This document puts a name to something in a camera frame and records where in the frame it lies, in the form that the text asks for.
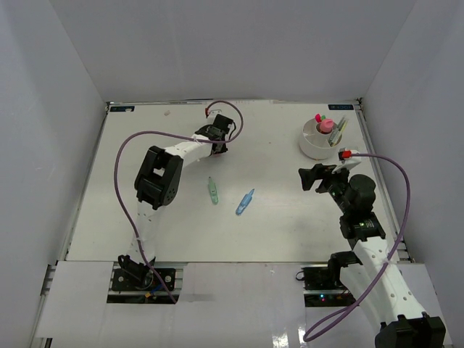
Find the light green highlighter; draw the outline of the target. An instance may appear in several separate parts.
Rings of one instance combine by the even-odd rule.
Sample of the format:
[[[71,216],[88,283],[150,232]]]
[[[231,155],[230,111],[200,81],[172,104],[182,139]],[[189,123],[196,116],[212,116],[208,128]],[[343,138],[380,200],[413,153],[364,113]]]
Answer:
[[[219,202],[218,191],[217,191],[216,184],[214,180],[212,179],[212,177],[208,178],[208,190],[210,193],[210,198],[211,198],[212,203],[214,205],[217,205]]]

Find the pink-lidded small jar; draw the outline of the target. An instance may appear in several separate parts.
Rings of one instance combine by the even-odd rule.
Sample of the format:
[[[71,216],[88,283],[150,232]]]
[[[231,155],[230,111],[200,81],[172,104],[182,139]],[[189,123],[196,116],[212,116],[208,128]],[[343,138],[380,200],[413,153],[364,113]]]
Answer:
[[[332,119],[325,118],[318,123],[318,131],[322,134],[330,134],[334,129],[334,122]]]

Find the blue highlighter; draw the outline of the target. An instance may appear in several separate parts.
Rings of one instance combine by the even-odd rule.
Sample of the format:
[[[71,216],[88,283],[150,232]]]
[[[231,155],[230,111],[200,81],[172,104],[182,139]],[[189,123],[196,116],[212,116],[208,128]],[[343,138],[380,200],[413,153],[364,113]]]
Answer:
[[[240,201],[238,207],[236,208],[236,215],[240,216],[244,210],[249,206],[250,202],[252,201],[254,195],[254,189],[244,195],[242,200]]]

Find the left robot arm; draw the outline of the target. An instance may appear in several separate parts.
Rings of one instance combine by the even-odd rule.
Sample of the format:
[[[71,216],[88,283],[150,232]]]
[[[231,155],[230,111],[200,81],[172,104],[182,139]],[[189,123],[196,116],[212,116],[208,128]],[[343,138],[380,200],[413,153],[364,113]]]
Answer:
[[[226,141],[236,130],[232,119],[218,114],[190,137],[177,137],[180,141],[166,148],[151,146],[147,150],[134,181],[137,199],[137,218],[130,217],[123,204],[120,190],[117,199],[133,228],[133,239],[126,254],[117,261],[124,276],[137,289],[149,288],[155,280],[152,267],[156,259],[153,238],[154,213],[171,204],[178,193],[181,174],[185,167],[203,158],[228,151]]]

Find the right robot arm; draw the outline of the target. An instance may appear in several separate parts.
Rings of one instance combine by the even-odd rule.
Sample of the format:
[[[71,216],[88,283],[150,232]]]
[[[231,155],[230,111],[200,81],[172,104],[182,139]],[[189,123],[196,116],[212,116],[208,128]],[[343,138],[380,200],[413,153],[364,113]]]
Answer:
[[[373,211],[375,181],[335,165],[316,164],[298,173],[303,190],[318,183],[316,192],[335,201],[341,210],[341,233],[351,247],[328,261],[328,282],[346,288],[355,299],[333,319],[341,320],[359,307],[373,328],[376,347],[442,347],[445,324],[426,312],[389,258],[386,234]]]

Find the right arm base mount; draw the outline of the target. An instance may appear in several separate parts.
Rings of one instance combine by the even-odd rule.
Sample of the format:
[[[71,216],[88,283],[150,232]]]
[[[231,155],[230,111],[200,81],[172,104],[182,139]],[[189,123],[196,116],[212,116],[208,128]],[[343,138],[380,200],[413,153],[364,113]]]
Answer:
[[[303,284],[306,308],[347,307],[355,302],[345,286],[333,281],[328,267],[303,267],[295,279]]]

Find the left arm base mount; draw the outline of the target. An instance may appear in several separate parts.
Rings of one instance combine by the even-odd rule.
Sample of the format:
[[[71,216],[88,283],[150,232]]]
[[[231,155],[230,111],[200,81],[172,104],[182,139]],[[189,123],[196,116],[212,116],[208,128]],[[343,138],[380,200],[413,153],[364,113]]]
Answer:
[[[165,286],[152,269],[143,262],[134,262],[128,255],[120,255],[113,267],[107,295],[107,303],[124,305],[174,305],[167,290],[175,301],[177,270],[155,268]]]

